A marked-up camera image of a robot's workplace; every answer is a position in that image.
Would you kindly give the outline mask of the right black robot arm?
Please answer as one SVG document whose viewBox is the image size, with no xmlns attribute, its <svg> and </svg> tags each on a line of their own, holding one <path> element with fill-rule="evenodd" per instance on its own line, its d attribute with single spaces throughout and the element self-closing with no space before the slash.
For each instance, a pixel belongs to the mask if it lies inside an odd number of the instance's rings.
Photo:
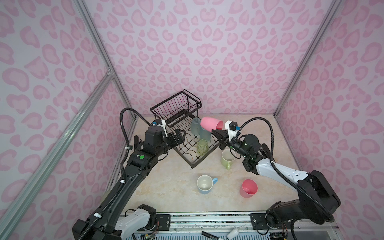
<svg viewBox="0 0 384 240">
<path fill-rule="evenodd" d="M 224 128 L 215 127 L 211 133 L 219 140 L 220 149 L 229 148 L 243 158 L 243 166 L 249 173 L 275 180 L 297 192 L 298 198 L 288 202 L 276 202 L 266 211 L 266 225 L 277 229 L 285 222 L 310 220 L 315 224 L 332 223 L 341 200 L 325 176 L 316 170 L 299 171 L 275 162 L 274 141 L 261 144 L 253 134 L 242 135 L 246 126 L 227 121 Z"/>
</svg>

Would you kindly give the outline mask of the teal frosted tumbler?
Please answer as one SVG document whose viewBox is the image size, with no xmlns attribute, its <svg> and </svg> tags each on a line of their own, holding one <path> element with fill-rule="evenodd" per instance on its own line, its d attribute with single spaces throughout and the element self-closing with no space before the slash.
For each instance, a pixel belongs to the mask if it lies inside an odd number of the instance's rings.
<svg viewBox="0 0 384 240">
<path fill-rule="evenodd" d="M 211 132 L 201 128 L 200 130 L 200 139 L 206 140 L 207 142 L 211 141 Z"/>
<path fill-rule="evenodd" d="M 198 136 L 201 132 L 201 119 L 196 117 L 191 121 L 191 133 Z"/>
</svg>

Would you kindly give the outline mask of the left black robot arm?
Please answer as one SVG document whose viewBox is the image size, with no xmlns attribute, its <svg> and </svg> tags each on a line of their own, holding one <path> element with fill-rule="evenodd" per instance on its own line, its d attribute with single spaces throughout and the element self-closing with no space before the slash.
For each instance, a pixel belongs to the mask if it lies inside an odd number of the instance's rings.
<svg viewBox="0 0 384 240">
<path fill-rule="evenodd" d="M 168 133 L 166 129 L 181 114 L 178 112 L 167 120 L 145 121 L 149 126 L 145 139 L 135 136 L 132 144 L 126 140 L 127 152 L 120 163 L 121 177 L 87 220 L 77 220 L 72 228 L 76 240 L 122 240 L 138 230 L 155 232 L 158 229 L 157 211 L 148 205 L 140 205 L 123 219 L 120 215 L 140 183 L 161 161 L 160 156 L 167 156 L 169 150 L 186 140 L 185 130 Z"/>
</svg>

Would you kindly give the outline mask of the green transparent cup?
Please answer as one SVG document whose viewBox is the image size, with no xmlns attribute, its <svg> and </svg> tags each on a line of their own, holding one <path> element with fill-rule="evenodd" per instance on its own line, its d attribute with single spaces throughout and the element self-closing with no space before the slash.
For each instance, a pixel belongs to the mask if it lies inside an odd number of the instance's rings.
<svg viewBox="0 0 384 240">
<path fill-rule="evenodd" d="M 209 151 L 208 142 L 204 139 L 200 139 L 197 143 L 198 156 L 204 156 Z"/>
</svg>

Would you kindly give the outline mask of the light green mug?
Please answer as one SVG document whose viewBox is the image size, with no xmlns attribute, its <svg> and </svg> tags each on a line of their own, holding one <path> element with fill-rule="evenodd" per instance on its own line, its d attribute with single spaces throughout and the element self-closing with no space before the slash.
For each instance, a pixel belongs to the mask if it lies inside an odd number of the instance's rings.
<svg viewBox="0 0 384 240">
<path fill-rule="evenodd" d="M 231 165 L 235 161 L 235 157 L 231 153 L 230 149 L 223 150 L 222 152 L 222 158 L 221 158 L 221 164 L 223 167 L 226 168 L 226 170 L 230 170 Z"/>
</svg>

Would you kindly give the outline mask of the blue mug white inside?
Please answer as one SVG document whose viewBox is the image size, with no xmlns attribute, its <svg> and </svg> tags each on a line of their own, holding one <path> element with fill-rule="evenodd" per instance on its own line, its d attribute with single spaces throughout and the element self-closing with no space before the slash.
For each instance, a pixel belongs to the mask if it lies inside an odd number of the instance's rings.
<svg viewBox="0 0 384 240">
<path fill-rule="evenodd" d="M 208 194 L 211 192 L 213 186 L 218 182 L 217 178 L 211 178 L 208 175 L 202 175 L 197 179 L 197 187 L 201 194 Z"/>
</svg>

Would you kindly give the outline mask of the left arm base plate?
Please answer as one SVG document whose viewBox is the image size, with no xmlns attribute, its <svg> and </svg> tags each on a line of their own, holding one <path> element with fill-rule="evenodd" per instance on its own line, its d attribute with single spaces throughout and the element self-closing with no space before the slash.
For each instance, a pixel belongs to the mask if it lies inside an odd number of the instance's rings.
<svg viewBox="0 0 384 240">
<path fill-rule="evenodd" d="M 148 225 L 138 229 L 137 232 L 169 231 L 170 225 L 171 215 L 157 214 L 156 217 L 150 217 Z"/>
</svg>

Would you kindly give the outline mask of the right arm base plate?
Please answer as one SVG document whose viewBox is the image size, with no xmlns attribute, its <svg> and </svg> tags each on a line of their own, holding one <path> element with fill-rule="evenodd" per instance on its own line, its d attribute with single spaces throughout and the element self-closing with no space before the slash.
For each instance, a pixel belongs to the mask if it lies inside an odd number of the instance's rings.
<svg viewBox="0 0 384 240">
<path fill-rule="evenodd" d="M 286 220 L 279 222 L 267 213 L 251 213 L 250 214 L 251 224 L 253 230 L 266 231 L 266 230 L 281 230 L 291 229 L 292 220 Z"/>
</svg>

